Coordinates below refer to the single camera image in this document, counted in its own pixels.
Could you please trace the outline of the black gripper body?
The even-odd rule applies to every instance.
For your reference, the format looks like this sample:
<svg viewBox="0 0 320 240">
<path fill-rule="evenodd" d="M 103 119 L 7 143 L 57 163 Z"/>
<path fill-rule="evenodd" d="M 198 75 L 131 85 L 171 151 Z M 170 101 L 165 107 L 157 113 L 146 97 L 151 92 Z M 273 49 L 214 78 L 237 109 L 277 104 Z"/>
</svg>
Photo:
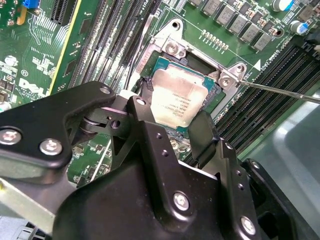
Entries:
<svg viewBox="0 0 320 240">
<path fill-rule="evenodd" d="M 182 232 L 167 230 L 153 211 L 143 167 L 134 162 L 78 188 L 60 206 L 54 240 L 248 240 L 242 226 L 225 225 L 219 183 L 202 170 L 180 164 L 196 218 Z"/>
</svg>

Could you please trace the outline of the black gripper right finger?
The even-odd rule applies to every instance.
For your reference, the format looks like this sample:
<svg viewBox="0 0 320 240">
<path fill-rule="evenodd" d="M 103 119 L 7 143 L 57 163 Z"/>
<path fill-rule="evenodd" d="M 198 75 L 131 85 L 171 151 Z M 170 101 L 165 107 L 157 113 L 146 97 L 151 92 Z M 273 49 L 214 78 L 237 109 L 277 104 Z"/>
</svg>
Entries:
<svg viewBox="0 0 320 240">
<path fill-rule="evenodd" d="M 217 178 L 218 224 L 226 240 L 296 240 L 296 224 L 284 196 L 252 160 L 243 163 L 223 140 L 209 113 L 200 111 L 188 126 L 193 159 L 212 165 Z"/>
</svg>

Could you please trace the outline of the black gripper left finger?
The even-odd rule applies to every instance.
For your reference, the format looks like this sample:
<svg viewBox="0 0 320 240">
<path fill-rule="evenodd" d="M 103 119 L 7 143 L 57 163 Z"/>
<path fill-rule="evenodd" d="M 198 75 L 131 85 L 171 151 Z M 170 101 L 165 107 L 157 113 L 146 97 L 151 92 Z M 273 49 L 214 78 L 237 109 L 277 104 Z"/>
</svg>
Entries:
<svg viewBox="0 0 320 240">
<path fill-rule="evenodd" d="M 167 133 L 156 124 L 149 102 L 117 96 L 91 81 L 7 110 L 0 115 L 0 201 L 33 223 L 51 227 L 74 191 L 66 169 L 72 148 L 98 133 L 111 136 L 113 167 L 143 165 L 156 218 L 166 227 L 187 227 L 196 216 L 189 187 Z M 186 199 L 179 203 L 175 194 Z"/>
</svg>

